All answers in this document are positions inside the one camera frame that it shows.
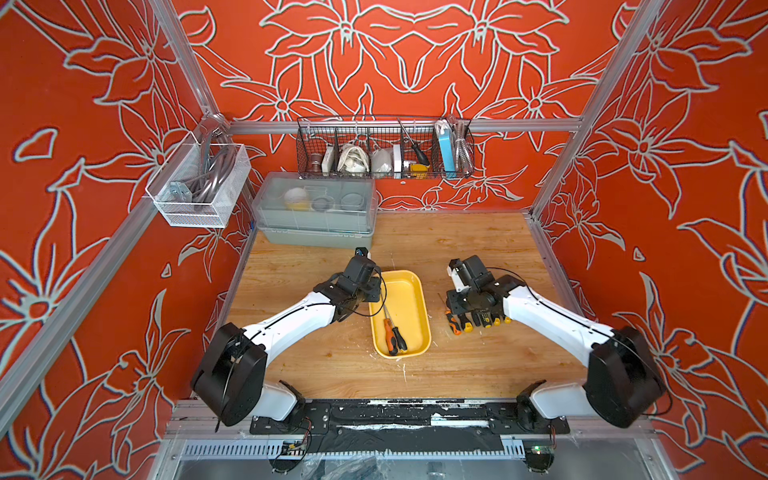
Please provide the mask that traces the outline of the yellow plastic tray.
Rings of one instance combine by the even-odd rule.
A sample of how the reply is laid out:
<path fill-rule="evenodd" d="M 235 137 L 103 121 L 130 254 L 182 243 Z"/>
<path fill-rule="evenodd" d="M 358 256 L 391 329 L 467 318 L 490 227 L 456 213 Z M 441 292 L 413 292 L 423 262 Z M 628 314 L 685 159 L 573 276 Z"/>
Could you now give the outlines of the yellow plastic tray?
<path fill-rule="evenodd" d="M 429 315 L 419 277 L 408 270 L 384 271 L 382 299 L 369 305 L 373 345 L 385 359 L 414 357 L 424 354 L 432 343 Z M 388 307 L 394 325 L 407 343 L 407 350 L 397 356 L 387 352 L 384 309 Z"/>

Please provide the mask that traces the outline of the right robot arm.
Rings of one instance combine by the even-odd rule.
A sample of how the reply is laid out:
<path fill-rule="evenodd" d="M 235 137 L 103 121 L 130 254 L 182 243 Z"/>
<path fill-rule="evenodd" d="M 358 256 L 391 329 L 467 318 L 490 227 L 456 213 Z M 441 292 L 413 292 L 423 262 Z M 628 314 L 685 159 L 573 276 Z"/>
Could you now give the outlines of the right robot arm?
<path fill-rule="evenodd" d="M 460 322 L 520 323 L 559 345 L 586 369 L 583 380 L 537 381 L 518 394 L 515 419 L 521 429 L 533 432 L 561 417 L 599 418 L 627 428 L 667 395 L 648 343 L 637 329 L 615 329 L 582 317 L 540 295 L 510 270 L 495 277 L 476 255 L 451 260 L 447 272 L 453 287 L 446 304 Z"/>

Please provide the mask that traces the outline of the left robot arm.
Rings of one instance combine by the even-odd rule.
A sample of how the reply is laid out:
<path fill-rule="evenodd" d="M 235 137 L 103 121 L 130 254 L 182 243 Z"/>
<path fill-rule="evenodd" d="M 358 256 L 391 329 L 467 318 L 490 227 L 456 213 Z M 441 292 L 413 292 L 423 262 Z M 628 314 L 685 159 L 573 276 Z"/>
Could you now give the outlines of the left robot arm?
<path fill-rule="evenodd" d="M 269 365 L 309 334 L 355 314 L 360 304 L 380 301 L 382 283 L 381 269 L 359 247 L 342 272 L 286 310 L 246 327 L 222 325 L 193 375 L 193 392 L 226 427 L 253 417 L 297 424 L 304 399 L 285 382 L 266 381 Z"/>

